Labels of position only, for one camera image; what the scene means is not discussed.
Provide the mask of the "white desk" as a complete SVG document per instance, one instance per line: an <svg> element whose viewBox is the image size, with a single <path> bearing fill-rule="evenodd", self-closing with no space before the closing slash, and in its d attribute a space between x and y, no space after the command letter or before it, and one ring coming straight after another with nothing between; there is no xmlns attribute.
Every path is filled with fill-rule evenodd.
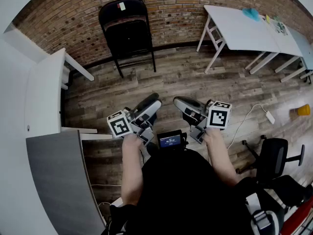
<svg viewBox="0 0 313 235"><path fill-rule="evenodd" d="M29 72L24 107L24 129L27 138L73 131L61 126L61 89L64 63L68 62L89 81L94 76L76 62L63 48L48 56Z"/></svg>

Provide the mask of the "narrow white table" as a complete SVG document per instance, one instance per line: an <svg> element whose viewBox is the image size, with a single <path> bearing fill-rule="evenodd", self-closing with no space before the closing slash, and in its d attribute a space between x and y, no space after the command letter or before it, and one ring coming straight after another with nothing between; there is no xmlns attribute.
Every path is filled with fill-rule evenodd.
<svg viewBox="0 0 313 235"><path fill-rule="evenodd" d="M286 61L284 64L276 68L274 70L275 73L282 71L284 68L286 68L295 61L301 61L300 58L302 57L302 53L297 43L295 42L293 36L291 35L288 27L285 25L288 35L284 36L282 33L278 33L271 23L268 24L266 22L266 19L265 23L267 24L267 28L279 48L279 53L288 54L292 56L290 60Z"/></svg>

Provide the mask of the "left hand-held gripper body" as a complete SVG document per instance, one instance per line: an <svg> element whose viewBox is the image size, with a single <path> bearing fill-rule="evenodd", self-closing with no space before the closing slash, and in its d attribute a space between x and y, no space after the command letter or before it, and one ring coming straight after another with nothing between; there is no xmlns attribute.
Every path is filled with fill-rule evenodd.
<svg viewBox="0 0 313 235"><path fill-rule="evenodd" d="M152 127L156 117L156 111L151 109L138 111L125 107L123 110L108 116L107 123L114 138L135 134L146 147L154 137Z"/></svg>

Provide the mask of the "person's black clothing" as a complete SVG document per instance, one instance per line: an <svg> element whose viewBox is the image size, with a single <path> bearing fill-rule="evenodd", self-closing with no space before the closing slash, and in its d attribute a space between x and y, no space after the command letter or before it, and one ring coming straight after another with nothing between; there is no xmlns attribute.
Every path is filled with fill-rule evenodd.
<svg viewBox="0 0 313 235"><path fill-rule="evenodd" d="M252 194L270 222L259 233L282 229L282 207L254 180L229 187L196 151L159 151L142 174L138 204L110 208L109 235L254 235L258 227L247 202Z"/></svg>

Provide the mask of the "person's right forearm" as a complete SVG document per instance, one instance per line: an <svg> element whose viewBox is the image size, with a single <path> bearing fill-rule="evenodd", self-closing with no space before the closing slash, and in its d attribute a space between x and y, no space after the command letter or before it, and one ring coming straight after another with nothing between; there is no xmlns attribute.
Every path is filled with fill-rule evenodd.
<svg viewBox="0 0 313 235"><path fill-rule="evenodd" d="M203 140L208 148L211 165L219 179L230 187L238 184L240 179L229 158L220 129L207 128Z"/></svg>

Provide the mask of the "grey desk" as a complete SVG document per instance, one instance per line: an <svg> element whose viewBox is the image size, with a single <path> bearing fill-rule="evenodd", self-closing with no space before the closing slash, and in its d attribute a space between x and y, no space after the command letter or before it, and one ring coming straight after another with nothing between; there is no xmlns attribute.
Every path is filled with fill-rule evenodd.
<svg viewBox="0 0 313 235"><path fill-rule="evenodd" d="M58 235L102 235L78 131L26 139L29 165L43 208Z"/></svg>

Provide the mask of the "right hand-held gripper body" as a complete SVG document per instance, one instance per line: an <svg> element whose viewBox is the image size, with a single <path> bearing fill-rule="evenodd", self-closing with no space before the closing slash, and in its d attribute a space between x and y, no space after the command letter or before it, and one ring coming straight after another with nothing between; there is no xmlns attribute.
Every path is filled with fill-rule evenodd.
<svg viewBox="0 0 313 235"><path fill-rule="evenodd" d="M219 101L207 101L200 117L190 117L183 113L183 119L190 125L190 136L202 143L207 128L224 130L229 122L231 104Z"/></svg>

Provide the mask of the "black office chair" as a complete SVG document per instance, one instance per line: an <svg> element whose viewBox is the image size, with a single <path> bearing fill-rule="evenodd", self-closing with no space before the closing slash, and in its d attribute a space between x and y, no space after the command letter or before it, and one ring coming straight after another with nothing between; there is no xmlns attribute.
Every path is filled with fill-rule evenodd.
<svg viewBox="0 0 313 235"><path fill-rule="evenodd" d="M263 143L260 154L257 154L246 140L242 141L242 145L251 152L255 161L242 169L236 169L236 173L242 174L247 170L256 169L257 183L264 189L272 189L287 207L299 207L309 201L313 196L313 186L304 187L291 176L283 175L286 163L298 161L298 165L302 165L305 145L302 145L299 155L288 158L289 143L286 139L268 139L262 135L261 140Z"/></svg>

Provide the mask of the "turquoise cloth on table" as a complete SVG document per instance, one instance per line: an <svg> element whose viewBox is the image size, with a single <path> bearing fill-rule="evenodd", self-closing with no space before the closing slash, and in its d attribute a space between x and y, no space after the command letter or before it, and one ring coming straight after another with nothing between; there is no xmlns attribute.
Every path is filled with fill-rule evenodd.
<svg viewBox="0 0 313 235"><path fill-rule="evenodd" d="M254 8L243 8L242 12L248 18L250 18L256 22L260 21L260 16L259 16L259 13L256 9L254 9Z"/></svg>

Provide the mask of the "yellow cup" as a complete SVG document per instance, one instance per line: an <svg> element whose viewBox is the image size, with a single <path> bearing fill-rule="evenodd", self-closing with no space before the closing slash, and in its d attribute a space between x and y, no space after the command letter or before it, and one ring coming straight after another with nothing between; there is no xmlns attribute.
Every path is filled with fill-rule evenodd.
<svg viewBox="0 0 313 235"><path fill-rule="evenodd" d="M297 108L297 114L299 116L309 116L311 114L311 108L309 104L305 104L299 108Z"/></svg>

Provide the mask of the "large white table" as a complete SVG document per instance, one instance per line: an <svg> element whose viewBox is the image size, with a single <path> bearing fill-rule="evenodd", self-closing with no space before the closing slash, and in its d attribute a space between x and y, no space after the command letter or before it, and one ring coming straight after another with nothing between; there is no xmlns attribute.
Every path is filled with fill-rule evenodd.
<svg viewBox="0 0 313 235"><path fill-rule="evenodd" d="M245 69L250 68L266 52L269 52L269 55L262 62L250 70L251 74L258 71L280 53L278 45L263 21L257 22L245 16L238 9L212 5L205 5L204 9L208 13L208 16L197 51L200 50L206 34L210 37L216 50L215 55L204 71L205 73L209 71L224 46L227 46L230 50L260 52Z"/></svg>

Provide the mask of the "pale blue table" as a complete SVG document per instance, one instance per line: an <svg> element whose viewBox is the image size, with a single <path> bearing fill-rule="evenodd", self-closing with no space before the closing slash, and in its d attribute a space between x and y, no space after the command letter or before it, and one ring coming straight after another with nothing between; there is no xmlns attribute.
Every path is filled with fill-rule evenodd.
<svg viewBox="0 0 313 235"><path fill-rule="evenodd" d="M289 31L302 53L302 57L300 58L302 63L301 68L305 68L305 70L302 71L305 74L302 75L300 79L305 79L304 82L307 82L308 80L309 84L312 84L311 76L313 77L313 47L311 46L308 39L304 35L290 27ZM297 71L291 74L291 78L295 77L300 73L301 71L300 69L298 69Z"/></svg>

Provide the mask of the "black folding chair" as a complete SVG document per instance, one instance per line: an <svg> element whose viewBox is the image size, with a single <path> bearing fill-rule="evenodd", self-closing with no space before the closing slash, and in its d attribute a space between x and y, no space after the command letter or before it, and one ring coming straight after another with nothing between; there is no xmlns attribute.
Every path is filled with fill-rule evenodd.
<svg viewBox="0 0 313 235"><path fill-rule="evenodd" d="M121 11L118 4L124 2ZM99 11L98 20L121 77L122 69L151 62L156 71L147 7L142 0L115 0ZM151 58L119 64L119 59L151 53Z"/></svg>

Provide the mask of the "heap of small items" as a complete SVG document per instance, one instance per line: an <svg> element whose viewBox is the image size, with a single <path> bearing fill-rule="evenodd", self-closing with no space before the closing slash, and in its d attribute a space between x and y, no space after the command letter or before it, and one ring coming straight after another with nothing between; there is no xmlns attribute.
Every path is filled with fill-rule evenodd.
<svg viewBox="0 0 313 235"><path fill-rule="evenodd" d="M270 18L270 23L274 26L275 30L278 33L282 33L284 36L288 35L285 25L277 16L275 16L274 18Z"/></svg>

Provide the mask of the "person's left forearm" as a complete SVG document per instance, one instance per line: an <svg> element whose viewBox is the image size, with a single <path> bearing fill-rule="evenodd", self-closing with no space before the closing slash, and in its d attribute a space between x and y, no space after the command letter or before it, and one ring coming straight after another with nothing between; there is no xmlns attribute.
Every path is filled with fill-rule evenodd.
<svg viewBox="0 0 313 235"><path fill-rule="evenodd" d="M143 190L143 174L141 169L142 140L135 134L124 136L122 143L122 184L121 198L124 205L136 206Z"/></svg>

